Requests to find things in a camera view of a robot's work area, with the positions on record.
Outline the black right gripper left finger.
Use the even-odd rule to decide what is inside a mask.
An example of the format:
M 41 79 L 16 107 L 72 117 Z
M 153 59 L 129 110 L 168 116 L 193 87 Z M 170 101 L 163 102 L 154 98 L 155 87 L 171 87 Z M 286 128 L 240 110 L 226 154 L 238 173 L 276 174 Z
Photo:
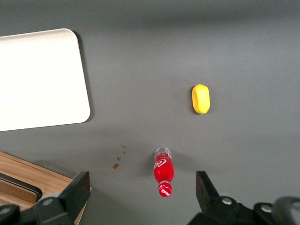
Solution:
M 80 172 L 57 196 L 21 212 L 22 225 L 73 225 L 90 197 L 90 174 Z

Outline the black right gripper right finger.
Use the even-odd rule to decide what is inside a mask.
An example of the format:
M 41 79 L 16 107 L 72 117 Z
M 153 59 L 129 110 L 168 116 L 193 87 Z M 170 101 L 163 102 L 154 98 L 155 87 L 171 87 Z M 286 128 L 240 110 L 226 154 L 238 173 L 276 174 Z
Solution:
M 196 172 L 196 198 L 201 212 L 190 225 L 256 225 L 253 210 L 231 197 L 220 196 L 205 171 Z

